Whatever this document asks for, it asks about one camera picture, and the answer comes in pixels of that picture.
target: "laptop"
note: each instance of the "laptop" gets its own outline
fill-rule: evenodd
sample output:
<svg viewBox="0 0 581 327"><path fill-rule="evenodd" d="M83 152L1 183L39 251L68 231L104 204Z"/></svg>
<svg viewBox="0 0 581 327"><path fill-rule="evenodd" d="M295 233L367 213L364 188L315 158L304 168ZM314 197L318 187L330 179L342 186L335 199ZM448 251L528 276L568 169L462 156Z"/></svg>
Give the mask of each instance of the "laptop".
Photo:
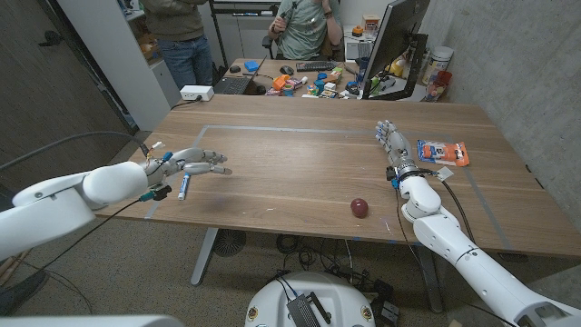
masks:
<svg viewBox="0 0 581 327"><path fill-rule="evenodd" d="M254 74L250 77L222 77L220 81L218 81L218 83L214 86L214 93L247 94L249 85L251 84L251 81L254 79L258 71L261 69L262 63L264 63L264 59L262 59L261 65L258 66L258 69L255 70Z"/></svg>
<svg viewBox="0 0 581 327"><path fill-rule="evenodd" d="M371 56L372 42L347 42L345 44L345 59L355 60Z"/></svg>

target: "robotic arm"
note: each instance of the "robotic arm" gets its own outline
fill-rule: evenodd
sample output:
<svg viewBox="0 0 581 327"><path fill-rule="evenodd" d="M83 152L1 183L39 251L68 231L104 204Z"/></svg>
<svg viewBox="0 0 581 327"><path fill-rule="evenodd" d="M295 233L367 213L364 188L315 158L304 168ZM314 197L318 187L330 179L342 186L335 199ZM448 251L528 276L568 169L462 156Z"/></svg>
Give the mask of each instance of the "robotic arm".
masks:
<svg viewBox="0 0 581 327"><path fill-rule="evenodd" d="M185 171L231 174L220 165L227 158L214 151L189 148L145 163L125 162L90 172L56 177L29 186L13 199L15 208L0 213L0 260L70 233L94 218L94 212L125 199L164 197L166 176Z"/></svg>
<svg viewBox="0 0 581 327"><path fill-rule="evenodd" d="M411 145L390 121L378 122L376 138L388 153L388 178L408 202L401 211L414 234L451 263L492 311L522 327L581 325L581 311L528 289L471 242L458 219L441 205L438 194L411 158Z"/></svg>

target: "wooden desk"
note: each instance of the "wooden desk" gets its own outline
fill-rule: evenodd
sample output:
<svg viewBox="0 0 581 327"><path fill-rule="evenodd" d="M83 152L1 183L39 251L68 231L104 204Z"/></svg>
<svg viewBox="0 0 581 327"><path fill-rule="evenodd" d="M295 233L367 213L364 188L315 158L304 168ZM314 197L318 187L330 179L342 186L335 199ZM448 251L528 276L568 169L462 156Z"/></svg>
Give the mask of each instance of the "wooden desk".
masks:
<svg viewBox="0 0 581 327"><path fill-rule="evenodd" d="M230 71L228 71L225 76L242 77L243 76L242 73L248 73L248 71L246 70L246 67L244 67L244 62L249 61L249 60L254 60L258 64L260 64L262 61L262 59L236 59L232 63L232 65L238 65L241 68L241 71L239 73L236 73L236 74L230 73ZM270 59L267 59L264 61L264 63L261 66L261 69L258 71L259 75L254 77L254 83L258 84L258 85L264 85L264 87L266 87L266 90L268 91L272 87L272 79L270 77L276 78L276 77L282 75L281 67L283 67L284 65L287 65L290 68L294 69L294 75L292 77L300 80L303 76L307 76L307 77L309 77L309 81L307 82L307 84L313 84L315 82L315 80L317 79L318 73L317 72L297 72L297 63L302 63L302 62L303 61L301 61L301 60L295 61L295 60L270 60ZM359 71L359 67L355 63L340 63L339 67L343 67L344 64L351 67L355 72ZM347 82L351 82L351 81L355 81L355 75L351 74L347 70L343 69L343 76L341 78L340 83L337 84L337 91L341 92L341 91L345 90L345 85L347 85ZM304 85L303 87L296 90L294 93L294 96L301 97L303 94L306 94L307 93L306 86L307 85Z"/></svg>
<svg viewBox="0 0 581 327"><path fill-rule="evenodd" d="M278 64L264 67L263 72L274 68ZM581 235L553 199L482 109L462 104L313 102L216 94L210 102L172 111L146 143L163 141L164 151L193 145L219 151L228 156L225 165L233 175L193 177L185 201L177 200L182 174L172 176L169 183L175 192L169 198L138 203L120 217L403 243L396 195L385 179L388 159L374 138L376 122L385 119L406 133L412 144L418 139L466 143L470 165L449 167L455 174L448 183L481 248L580 255ZM142 159L139 152L132 157ZM461 221L445 188L433 178L428 180ZM351 214L350 202L357 197L369 203L365 219ZM404 220L403 225L408 238L415 241L411 224Z"/></svg>

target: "monitor stand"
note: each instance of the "monitor stand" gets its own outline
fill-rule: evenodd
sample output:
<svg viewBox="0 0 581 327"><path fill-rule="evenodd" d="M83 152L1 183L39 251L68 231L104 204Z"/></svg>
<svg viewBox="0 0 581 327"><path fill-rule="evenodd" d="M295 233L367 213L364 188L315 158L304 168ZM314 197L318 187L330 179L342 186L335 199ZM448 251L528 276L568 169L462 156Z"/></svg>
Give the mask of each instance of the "monitor stand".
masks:
<svg viewBox="0 0 581 327"><path fill-rule="evenodd" d="M428 35L424 34L414 34L411 37L411 42L416 42L416 51L411 58L411 66L409 68L408 81L406 86L401 91L392 92L389 94L381 94L373 97L370 96L371 91L371 80L365 81L365 86L363 88L363 99L366 100L388 100L396 101L399 99L405 99L411 97L416 88L416 82L419 78L419 71L421 70L421 61L424 56L424 51L426 51L426 42L428 41Z"/></svg>

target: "office chair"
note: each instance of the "office chair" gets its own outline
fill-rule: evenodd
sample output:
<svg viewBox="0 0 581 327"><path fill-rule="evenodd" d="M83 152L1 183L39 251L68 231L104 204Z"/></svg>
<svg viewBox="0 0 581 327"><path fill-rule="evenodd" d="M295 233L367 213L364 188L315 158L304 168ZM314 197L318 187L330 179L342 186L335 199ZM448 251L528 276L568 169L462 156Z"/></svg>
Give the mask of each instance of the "office chair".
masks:
<svg viewBox="0 0 581 327"><path fill-rule="evenodd" d="M269 38L268 35L264 36L264 38L262 39L262 46L269 49L271 59L274 59L274 55L272 54L272 39ZM329 35L325 35L325 40L323 40L323 44L320 47L320 53L326 56L329 60L334 60L336 62L344 62L345 43L343 42L343 38L341 37L341 42L339 45L332 45L330 43Z"/></svg>

